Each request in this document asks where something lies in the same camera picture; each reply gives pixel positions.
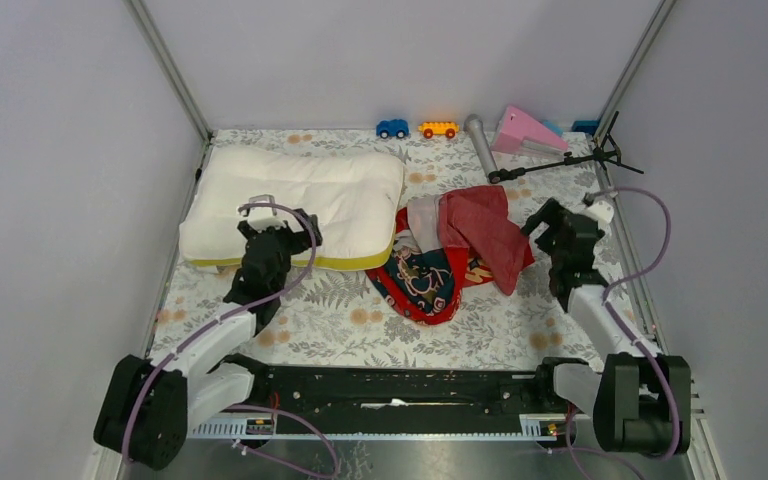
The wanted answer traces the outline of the white pillow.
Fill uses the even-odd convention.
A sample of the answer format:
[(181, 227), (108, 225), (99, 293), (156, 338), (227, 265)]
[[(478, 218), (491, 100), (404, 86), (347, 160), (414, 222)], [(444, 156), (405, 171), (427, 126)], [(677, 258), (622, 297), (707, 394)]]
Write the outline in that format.
[(179, 253), (194, 265), (241, 260), (244, 237), (238, 209), (270, 195), (283, 206), (316, 216), (323, 240), (315, 265), (361, 271), (383, 265), (396, 229), (404, 165), (379, 152), (303, 157), (252, 146), (213, 150), (194, 200), (179, 226)]

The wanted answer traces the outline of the red printed pillowcase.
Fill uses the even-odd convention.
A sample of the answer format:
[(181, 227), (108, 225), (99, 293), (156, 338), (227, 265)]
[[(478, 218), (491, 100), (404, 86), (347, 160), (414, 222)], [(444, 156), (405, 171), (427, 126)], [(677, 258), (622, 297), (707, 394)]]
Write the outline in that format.
[(410, 200), (396, 214), (385, 263), (366, 275), (398, 314), (438, 325), (452, 319), (464, 289), (493, 283), (510, 296), (534, 263), (505, 189), (484, 185)]

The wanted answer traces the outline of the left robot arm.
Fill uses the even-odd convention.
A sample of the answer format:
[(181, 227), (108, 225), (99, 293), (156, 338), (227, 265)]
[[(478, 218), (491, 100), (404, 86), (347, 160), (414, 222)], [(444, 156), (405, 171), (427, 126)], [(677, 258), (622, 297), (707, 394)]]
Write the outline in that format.
[(238, 212), (244, 254), (221, 306), (160, 358), (127, 355), (114, 368), (93, 440), (125, 462), (162, 470), (220, 411), (236, 403), (256, 411), (269, 401), (267, 380), (224, 359), (274, 318), (282, 297), (311, 272), (323, 236), (316, 216), (270, 195)]

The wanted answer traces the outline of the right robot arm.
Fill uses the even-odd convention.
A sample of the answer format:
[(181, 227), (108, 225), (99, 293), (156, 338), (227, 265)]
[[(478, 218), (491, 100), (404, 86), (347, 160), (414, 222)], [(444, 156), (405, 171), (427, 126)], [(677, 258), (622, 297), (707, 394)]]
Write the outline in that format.
[(548, 284), (563, 311), (584, 330), (603, 362), (548, 360), (546, 377), (533, 386), (535, 402), (557, 412), (571, 403), (592, 420), (599, 446), (608, 452), (668, 459), (690, 446), (691, 369), (646, 339), (609, 302), (607, 279), (595, 266), (595, 247), (613, 208), (593, 202), (573, 212), (550, 198), (521, 231), (543, 232), (537, 248), (550, 259)]

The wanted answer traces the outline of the light blue block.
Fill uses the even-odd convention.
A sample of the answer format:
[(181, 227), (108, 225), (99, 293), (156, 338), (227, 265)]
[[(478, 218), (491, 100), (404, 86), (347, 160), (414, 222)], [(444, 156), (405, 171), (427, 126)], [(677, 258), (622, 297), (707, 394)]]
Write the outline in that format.
[(550, 120), (542, 120), (541, 124), (559, 137), (561, 137), (564, 133), (564, 130), (560, 126)]

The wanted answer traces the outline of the black tripod stand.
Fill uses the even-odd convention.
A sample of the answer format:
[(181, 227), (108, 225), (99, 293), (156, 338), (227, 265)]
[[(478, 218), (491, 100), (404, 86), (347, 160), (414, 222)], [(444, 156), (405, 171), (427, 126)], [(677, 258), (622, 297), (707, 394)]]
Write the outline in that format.
[(604, 136), (601, 138), (601, 141), (599, 143), (594, 143), (592, 152), (589, 155), (576, 157), (573, 156), (571, 152), (565, 152), (560, 161), (533, 167), (517, 167), (512, 170), (497, 169), (488, 173), (487, 179), (491, 185), (494, 185), (503, 181), (514, 180), (523, 177), (528, 173), (564, 166), (577, 166), (587, 162), (594, 162), (603, 170), (604, 173), (608, 172), (608, 165), (614, 165), (637, 174), (644, 174), (643, 170), (625, 164), (622, 161), (621, 148), (617, 145), (612, 135), (612, 130), (616, 124), (618, 116), (619, 112), (616, 111), (611, 117), (607, 130), (605, 131)]

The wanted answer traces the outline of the pink wedge block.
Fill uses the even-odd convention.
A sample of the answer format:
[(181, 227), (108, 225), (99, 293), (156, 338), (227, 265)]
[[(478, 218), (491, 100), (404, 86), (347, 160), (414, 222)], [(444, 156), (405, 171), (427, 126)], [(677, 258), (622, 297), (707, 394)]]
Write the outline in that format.
[(569, 149), (561, 135), (519, 109), (508, 105), (498, 123), (490, 149), (509, 155), (563, 156)]

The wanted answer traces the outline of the floral tablecloth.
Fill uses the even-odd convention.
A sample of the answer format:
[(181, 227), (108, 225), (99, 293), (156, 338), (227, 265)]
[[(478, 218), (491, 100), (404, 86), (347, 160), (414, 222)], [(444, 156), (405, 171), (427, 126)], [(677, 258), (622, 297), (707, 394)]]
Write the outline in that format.
[[(378, 151), (405, 167), (400, 206), (426, 195), (485, 184), (468, 136), (453, 140), (385, 141), (374, 130), (220, 130), (212, 153), (252, 145), (299, 156), (342, 156)], [(585, 193), (603, 188), (596, 167), (553, 168), (504, 182), (509, 218), (521, 225), (550, 197), (581, 209)], [(282, 299), (281, 309), (254, 339), (234, 350), (264, 363), (533, 370), (546, 356), (603, 362), (582, 327), (551, 296), (550, 260), (535, 250), (536, 264), (505, 296), (495, 284), (466, 288), (454, 318), (415, 323), (386, 304), (363, 272), (315, 270)], [(177, 345), (206, 323), (227, 293), (236, 266), (201, 269), (183, 259), (167, 283), (149, 356)]]

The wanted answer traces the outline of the grey microphone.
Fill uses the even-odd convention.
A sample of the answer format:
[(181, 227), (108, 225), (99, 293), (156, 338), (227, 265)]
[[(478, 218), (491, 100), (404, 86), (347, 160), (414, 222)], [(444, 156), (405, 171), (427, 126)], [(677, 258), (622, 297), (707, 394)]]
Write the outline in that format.
[(490, 184), (500, 182), (499, 171), (493, 157), (490, 145), (483, 130), (483, 122), (477, 114), (470, 114), (466, 117), (463, 131), (470, 138), (476, 151), (479, 163)]

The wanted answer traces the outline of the blue toy car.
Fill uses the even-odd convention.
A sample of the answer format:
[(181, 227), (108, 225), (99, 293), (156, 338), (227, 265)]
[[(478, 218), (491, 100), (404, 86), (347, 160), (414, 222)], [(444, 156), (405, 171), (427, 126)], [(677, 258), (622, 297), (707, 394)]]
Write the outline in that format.
[(381, 120), (375, 129), (375, 134), (381, 139), (403, 139), (410, 135), (410, 127), (404, 119)]

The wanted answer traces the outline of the orange toy car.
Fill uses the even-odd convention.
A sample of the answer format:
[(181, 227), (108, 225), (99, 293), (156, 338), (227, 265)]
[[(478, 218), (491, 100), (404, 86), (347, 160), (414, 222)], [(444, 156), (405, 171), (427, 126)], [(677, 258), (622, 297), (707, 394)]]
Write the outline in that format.
[(455, 122), (423, 122), (418, 126), (419, 133), (425, 139), (431, 139), (434, 137), (444, 137), (446, 139), (453, 139), (460, 131), (460, 127)]

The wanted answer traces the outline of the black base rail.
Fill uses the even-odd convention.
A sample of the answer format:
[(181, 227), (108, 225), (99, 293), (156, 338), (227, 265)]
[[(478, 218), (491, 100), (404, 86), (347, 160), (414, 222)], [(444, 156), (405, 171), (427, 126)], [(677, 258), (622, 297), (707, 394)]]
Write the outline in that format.
[(225, 410), (193, 438), (246, 441), (552, 440), (567, 401), (537, 371), (267, 365), (245, 356), (246, 411)]

